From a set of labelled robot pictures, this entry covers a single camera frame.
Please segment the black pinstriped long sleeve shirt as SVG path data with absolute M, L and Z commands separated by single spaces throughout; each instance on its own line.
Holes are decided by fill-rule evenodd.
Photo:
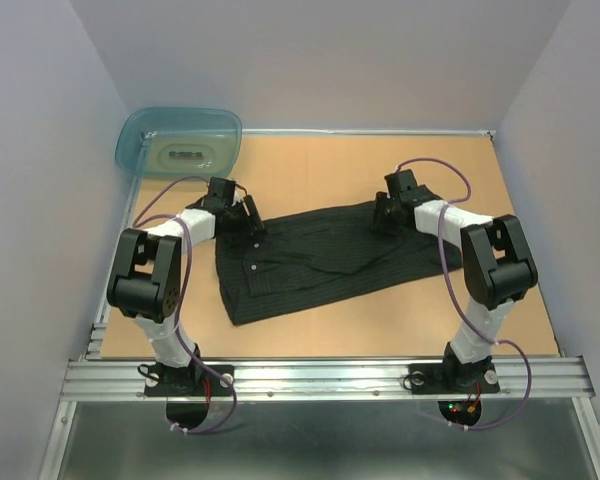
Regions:
M 461 268 L 458 248 L 407 229 L 371 230 L 373 202 L 265 221 L 262 235 L 218 236 L 215 266 L 235 326 L 373 293 Z

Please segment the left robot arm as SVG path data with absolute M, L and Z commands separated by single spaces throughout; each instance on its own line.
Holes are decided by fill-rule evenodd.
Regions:
M 130 318 L 149 341 L 155 360 L 139 366 L 148 396 L 211 396 L 228 387 L 229 373 L 211 369 L 184 331 L 181 311 L 193 249 L 220 234 L 261 234 L 253 197 L 234 180 L 212 177 L 207 191 L 177 214 L 141 212 L 119 237 L 108 280 L 108 304 Z

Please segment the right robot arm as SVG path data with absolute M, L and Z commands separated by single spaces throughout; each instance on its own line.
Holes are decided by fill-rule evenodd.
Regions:
M 407 227 L 435 236 L 438 246 L 459 249 L 469 294 L 462 324 L 438 363 L 413 364 L 407 383 L 415 395 L 463 394 L 473 388 L 499 390 L 492 349 L 515 304 L 538 282 L 538 271 L 518 218 L 492 217 L 459 208 L 416 181 L 410 170 L 385 177 L 376 195 L 373 226 Z

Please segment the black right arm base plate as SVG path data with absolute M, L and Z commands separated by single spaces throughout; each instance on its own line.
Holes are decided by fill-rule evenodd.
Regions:
M 410 364 L 408 382 L 414 395 L 468 395 L 480 390 L 482 394 L 500 392 L 495 366 L 489 362 L 459 364 Z

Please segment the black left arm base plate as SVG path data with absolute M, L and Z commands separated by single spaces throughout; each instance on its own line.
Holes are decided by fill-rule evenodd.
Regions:
M 230 397 L 228 380 L 233 380 L 235 368 L 230 364 L 212 365 L 221 377 L 200 371 L 200 377 L 193 378 L 187 368 L 166 367 L 162 364 L 140 364 L 138 373 L 145 380 L 143 394 L 149 398 L 166 397 Z

